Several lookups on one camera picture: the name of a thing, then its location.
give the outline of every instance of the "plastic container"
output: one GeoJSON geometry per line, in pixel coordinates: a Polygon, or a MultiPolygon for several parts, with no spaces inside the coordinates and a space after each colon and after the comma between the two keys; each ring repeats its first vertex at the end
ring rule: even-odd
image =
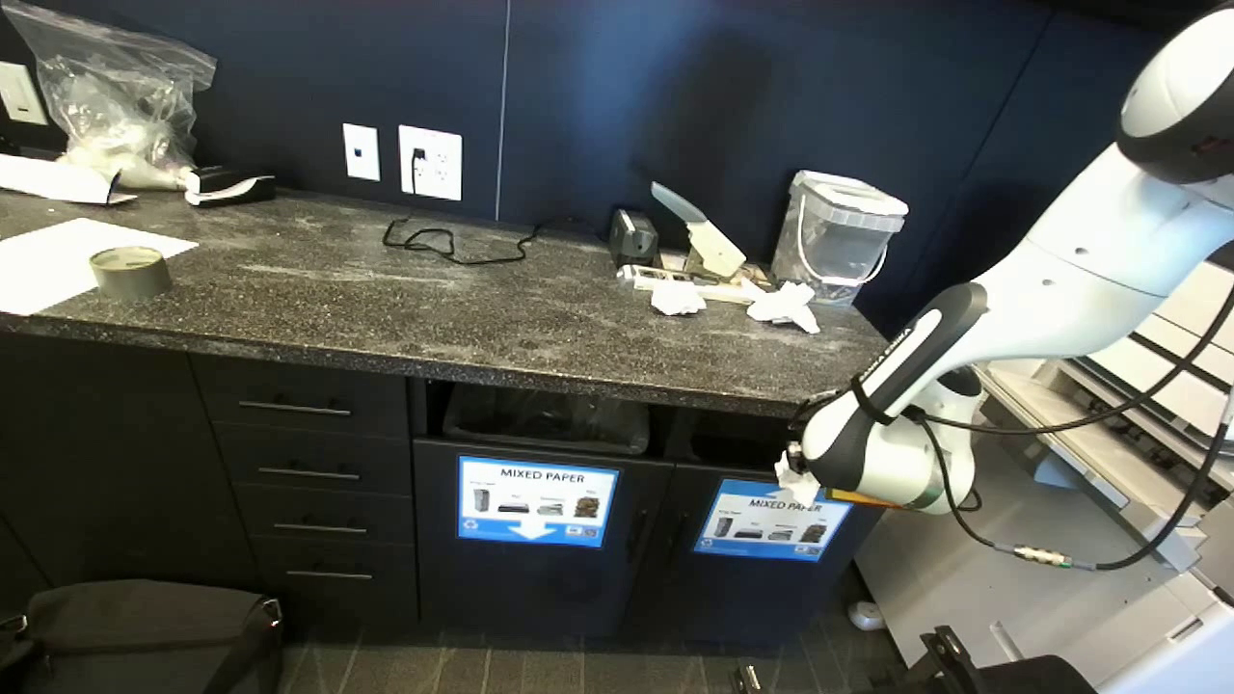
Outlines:
{"type": "Polygon", "coordinates": [[[812,286],[830,303],[852,303],[888,262],[888,239],[901,231],[909,203],[882,188],[801,170],[779,227],[770,275],[812,286]]]}
{"type": "Polygon", "coordinates": [[[643,403],[490,385],[454,385],[444,437],[590,455],[643,455],[652,438],[643,403]]]}

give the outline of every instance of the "black cable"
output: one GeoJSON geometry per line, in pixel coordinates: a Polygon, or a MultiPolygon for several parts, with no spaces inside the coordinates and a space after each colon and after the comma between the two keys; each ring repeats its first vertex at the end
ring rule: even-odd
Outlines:
{"type": "Polygon", "coordinates": [[[1195,347],[1180,362],[1174,362],[1150,389],[1131,392],[1126,399],[1117,399],[1113,407],[1103,407],[1100,415],[1080,415],[1080,421],[1062,421],[1062,425],[1041,425],[1041,428],[996,428],[996,425],[969,425],[969,421],[949,421],[949,415],[935,415],[935,413],[926,413],[926,421],[946,425],[946,428],[987,433],[987,437],[1048,437],[1048,433],[1072,433],[1072,428],[1089,428],[1089,425],[1109,425],[1131,407],[1144,407],[1174,377],[1190,368],[1195,359],[1206,349],[1206,343],[1222,331],[1230,312],[1234,312],[1234,289],[1228,293],[1222,309],[1206,321],[1203,334],[1195,338],[1195,347]]]}
{"type": "Polygon", "coordinates": [[[987,496],[972,487],[962,514],[981,514],[981,510],[987,510],[987,496]]]}
{"type": "Polygon", "coordinates": [[[399,249],[427,249],[427,255],[438,255],[444,262],[454,262],[454,266],[503,266],[503,262],[526,262],[528,257],[528,242],[540,239],[542,227],[559,223],[559,218],[540,218],[528,236],[521,236],[513,242],[513,255],[490,255],[490,257],[459,257],[459,231],[454,227],[444,227],[444,223],[424,223],[418,231],[409,231],[401,239],[401,231],[409,227],[414,218],[401,214],[401,218],[388,218],[384,223],[384,236],[382,236],[382,245],[399,245],[399,249]]]}
{"type": "Polygon", "coordinates": [[[1025,544],[1014,544],[1014,546],[1009,546],[1009,544],[996,544],[996,539],[987,539],[987,537],[981,537],[981,530],[962,517],[962,506],[955,506],[955,493],[951,493],[951,474],[949,474],[946,451],[940,451],[940,443],[936,443],[936,437],[935,437],[935,428],[928,428],[928,415],[926,415],[922,407],[913,407],[913,413],[906,413],[906,415],[909,415],[918,428],[926,428],[926,438],[928,438],[928,446],[935,446],[935,464],[936,464],[936,470],[940,470],[940,490],[946,490],[946,496],[949,496],[949,514],[951,514],[951,520],[962,524],[962,530],[964,530],[969,539],[992,546],[992,551],[1003,551],[1003,555],[1014,555],[1014,559],[1025,559],[1025,564],[1062,568],[1062,569],[1123,569],[1123,568],[1152,555],[1152,551],[1180,528],[1180,520],[1186,517],[1186,510],[1195,506],[1195,496],[1199,496],[1211,465],[1219,464],[1219,451],[1222,451],[1222,443],[1228,443],[1228,433],[1230,433],[1230,399],[1228,399],[1222,425],[1219,425],[1219,433],[1211,437],[1211,443],[1206,443],[1206,451],[1203,451],[1203,464],[1199,464],[1190,487],[1183,490],[1180,506],[1167,514],[1167,520],[1157,528],[1152,539],[1144,539],[1138,551],[1131,551],[1131,555],[1123,555],[1123,559],[1109,559],[1109,564],[1077,564],[1077,559],[1070,559],[1066,551],[1041,551],[1041,546],[1025,546],[1025,544]]]}

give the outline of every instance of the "plastic bag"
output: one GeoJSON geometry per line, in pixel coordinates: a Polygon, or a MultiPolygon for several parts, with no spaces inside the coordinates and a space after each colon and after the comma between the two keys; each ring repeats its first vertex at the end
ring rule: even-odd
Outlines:
{"type": "Polygon", "coordinates": [[[194,45],[3,5],[35,51],[44,99],[71,147],[63,163],[120,172],[123,188],[183,188],[194,170],[194,91],[216,63],[194,45]]]}

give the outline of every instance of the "dark wall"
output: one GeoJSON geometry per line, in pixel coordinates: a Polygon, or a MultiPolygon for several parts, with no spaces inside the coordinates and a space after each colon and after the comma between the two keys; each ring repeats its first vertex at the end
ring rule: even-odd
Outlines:
{"type": "MultiPolygon", "coordinates": [[[[913,214],[860,303],[896,322],[999,257],[1109,137],[1159,36],[1035,0],[50,0],[219,63],[202,158],[496,223],[648,203],[648,178],[770,257],[793,170],[913,214]],[[382,128],[382,183],[338,122],[382,128]],[[399,194],[399,122],[462,129],[459,209],[399,194]]],[[[0,56],[24,56],[0,30],[0,56]]]]}

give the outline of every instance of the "cabinet drawer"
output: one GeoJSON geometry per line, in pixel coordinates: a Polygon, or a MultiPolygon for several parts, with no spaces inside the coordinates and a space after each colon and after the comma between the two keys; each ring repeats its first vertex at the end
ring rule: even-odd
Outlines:
{"type": "Polygon", "coordinates": [[[404,437],[409,399],[401,377],[194,359],[204,403],[219,425],[275,425],[314,433],[404,437]]]}
{"type": "Polygon", "coordinates": [[[238,506],[257,539],[414,539],[409,496],[238,487],[238,506]]]}
{"type": "Polygon", "coordinates": [[[414,493],[414,458],[404,438],[219,428],[219,443],[233,476],[244,487],[414,493]]]}
{"type": "Polygon", "coordinates": [[[265,589],[288,623],[409,623],[418,619],[418,559],[404,544],[257,544],[265,589]]]}

